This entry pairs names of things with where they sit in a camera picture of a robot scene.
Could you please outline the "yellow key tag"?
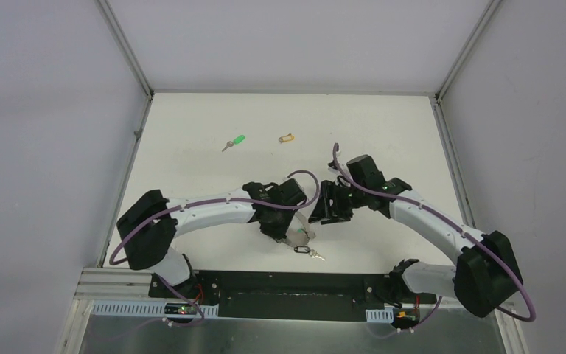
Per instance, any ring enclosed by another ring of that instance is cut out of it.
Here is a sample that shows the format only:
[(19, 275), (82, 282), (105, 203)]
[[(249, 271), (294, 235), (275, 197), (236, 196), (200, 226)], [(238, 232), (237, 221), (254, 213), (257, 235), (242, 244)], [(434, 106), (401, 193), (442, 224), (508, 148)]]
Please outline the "yellow key tag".
[(278, 141), (280, 143), (286, 143), (286, 142), (292, 142), (295, 139), (295, 136), (292, 135), (291, 133), (284, 135), (284, 136), (280, 136), (278, 138)]

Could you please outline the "large wire keyring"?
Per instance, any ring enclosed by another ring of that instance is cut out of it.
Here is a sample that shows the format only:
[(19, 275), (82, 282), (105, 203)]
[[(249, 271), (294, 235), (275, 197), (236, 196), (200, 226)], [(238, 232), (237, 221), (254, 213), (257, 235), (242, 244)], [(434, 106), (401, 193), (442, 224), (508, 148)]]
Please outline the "large wire keyring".
[(290, 247), (307, 246), (315, 238), (315, 232), (305, 215), (296, 212), (285, 232), (284, 243)]

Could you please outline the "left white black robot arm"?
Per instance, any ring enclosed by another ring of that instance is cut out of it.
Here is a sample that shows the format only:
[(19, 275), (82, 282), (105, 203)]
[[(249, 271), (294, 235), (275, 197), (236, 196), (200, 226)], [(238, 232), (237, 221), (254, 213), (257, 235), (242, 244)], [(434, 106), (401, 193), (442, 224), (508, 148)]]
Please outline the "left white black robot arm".
[(166, 198), (160, 190), (143, 194), (117, 221), (129, 269), (148, 270), (167, 282), (178, 298), (195, 289), (187, 256), (171, 247), (190, 232), (231, 223), (259, 224), (261, 232), (282, 240), (307, 196), (295, 179), (282, 184), (249, 182), (231, 192), (196, 199)]

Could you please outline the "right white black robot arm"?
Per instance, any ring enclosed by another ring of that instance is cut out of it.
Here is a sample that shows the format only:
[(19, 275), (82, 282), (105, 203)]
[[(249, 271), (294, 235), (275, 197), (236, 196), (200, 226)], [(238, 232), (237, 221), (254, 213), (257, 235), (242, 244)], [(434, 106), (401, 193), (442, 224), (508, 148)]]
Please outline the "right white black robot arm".
[(366, 207), (407, 226), (450, 259), (450, 265), (402, 260), (385, 278), (380, 299), (401, 305), (417, 294), (457, 299), (471, 314), (485, 317), (516, 293), (523, 278), (509, 239), (499, 231), (484, 233), (447, 217), (400, 178), (386, 179), (367, 154), (346, 163), (346, 173), (322, 181), (310, 223), (350, 221)]

